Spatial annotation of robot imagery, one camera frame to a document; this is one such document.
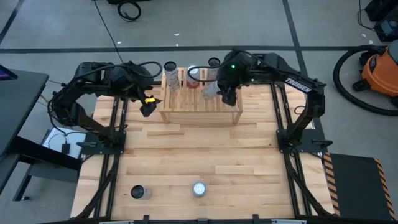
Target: orange vacuum cleaner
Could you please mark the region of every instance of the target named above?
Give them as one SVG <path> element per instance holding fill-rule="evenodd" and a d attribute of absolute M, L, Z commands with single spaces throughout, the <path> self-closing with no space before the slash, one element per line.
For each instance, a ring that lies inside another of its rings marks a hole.
<path fill-rule="evenodd" d="M 369 105 L 346 91 L 340 82 L 340 69 L 343 63 L 352 55 L 363 52 L 359 62 L 363 65 L 362 80 L 353 84 L 355 91 L 375 90 L 391 97 L 391 103 L 398 107 L 398 40 L 390 46 L 378 47 L 362 45 L 345 53 L 337 62 L 333 71 L 333 81 L 337 90 L 347 100 L 370 112 L 398 116 L 398 110 L 387 110 Z"/>

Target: wooden tabletop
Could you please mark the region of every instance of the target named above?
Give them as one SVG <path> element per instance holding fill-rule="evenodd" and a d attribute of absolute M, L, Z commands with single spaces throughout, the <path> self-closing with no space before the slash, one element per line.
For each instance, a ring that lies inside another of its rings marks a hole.
<path fill-rule="evenodd" d="M 160 87 L 152 94 L 159 96 Z M 287 96 L 295 120 L 293 109 L 304 105 L 305 97 L 289 87 Z M 277 148 L 270 86 L 243 88 L 242 98 L 244 111 L 237 125 L 231 124 L 230 113 L 173 113 L 172 122 L 164 124 L 159 112 L 144 118 L 140 104 L 129 103 L 126 149 L 119 164 L 112 219 L 142 220 L 144 215 L 157 220 L 235 219 L 252 218 L 252 214 L 293 218 L 284 160 Z M 112 104 L 113 98 L 98 98 L 94 119 L 108 125 Z M 93 156 L 83 164 L 71 217 L 79 214 L 96 192 L 102 161 L 103 156 Z M 333 212 L 321 160 L 301 154 L 301 161 L 308 188 Z M 208 185 L 202 198 L 192 194 L 192 185 L 199 180 Z M 130 196 L 137 184 L 152 190 L 149 200 Z M 303 213 L 302 197 L 296 189 Z M 102 214 L 108 193 L 104 195 Z"/>

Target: black desk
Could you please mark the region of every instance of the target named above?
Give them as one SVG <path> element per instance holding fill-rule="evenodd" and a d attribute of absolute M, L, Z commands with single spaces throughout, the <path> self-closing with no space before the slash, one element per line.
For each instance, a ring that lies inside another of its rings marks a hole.
<path fill-rule="evenodd" d="M 81 167 L 79 159 L 17 136 L 49 76 L 35 72 L 12 71 L 18 75 L 17 80 L 0 82 L 0 194 L 19 161 L 31 165 L 46 162 L 73 170 L 80 170 Z M 29 180 L 28 170 L 17 191 L 16 199 L 21 199 Z"/>

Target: wooden rack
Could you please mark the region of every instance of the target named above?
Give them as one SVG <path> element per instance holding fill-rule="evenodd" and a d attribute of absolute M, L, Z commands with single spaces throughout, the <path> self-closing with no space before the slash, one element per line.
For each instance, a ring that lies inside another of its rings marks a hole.
<path fill-rule="evenodd" d="M 221 95 L 211 99 L 202 97 L 201 91 L 206 88 L 207 84 L 200 83 L 196 89 L 187 87 L 187 69 L 178 68 L 178 79 L 180 88 L 178 90 L 171 90 L 166 81 L 166 75 L 162 74 L 162 100 L 163 104 L 160 106 L 160 114 L 164 123 L 170 122 L 171 113 L 231 113 L 232 123 L 237 124 L 242 112 L 243 103 L 241 91 L 237 90 L 236 105 L 229 106 L 221 101 Z M 200 69 L 200 79 L 207 79 L 207 69 Z"/>

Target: robotic arm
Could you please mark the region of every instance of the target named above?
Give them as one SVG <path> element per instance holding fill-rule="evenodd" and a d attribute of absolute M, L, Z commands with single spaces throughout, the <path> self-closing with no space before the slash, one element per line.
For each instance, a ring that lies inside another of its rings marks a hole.
<path fill-rule="evenodd" d="M 287 62 L 275 53 L 252 55 L 237 50 L 230 52 L 218 69 L 218 87 L 223 103 L 236 104 L 236 89 L 250 84 L 284 82 L 307 94 L 307 102 L 302 114 L 295 123 L 288 125 L 286 143 L 289 146 L 301 145 L 303 130 L 313 118 L 325 113 L 324 83 L 311 79 L 290 68 Z"/>
<path fill-rule="evenodd" d="M 48 109 L 51 108 L 60 124 L 80 126 L 98 135 L 100 140 L 115 144 L 117 142 L 114 127 L 104 127 L 87 116 L 84 108 L 76 100 L 84 94 L 139 100 L 142 103 L 141 113 L 148 117 L 156 109 L 156 104 L 160 103 L 160 100 L 153 96 L 145 95 L 145 90 L 152 89 L 153 81 L 153 77 L 142 64 L 128 62 L 113 65 L 112 63 L 83 62 L 76 69 L 73 79 L 68 84 L 62 83 L 63 88 L 58 93 L 53 93 Z"/>

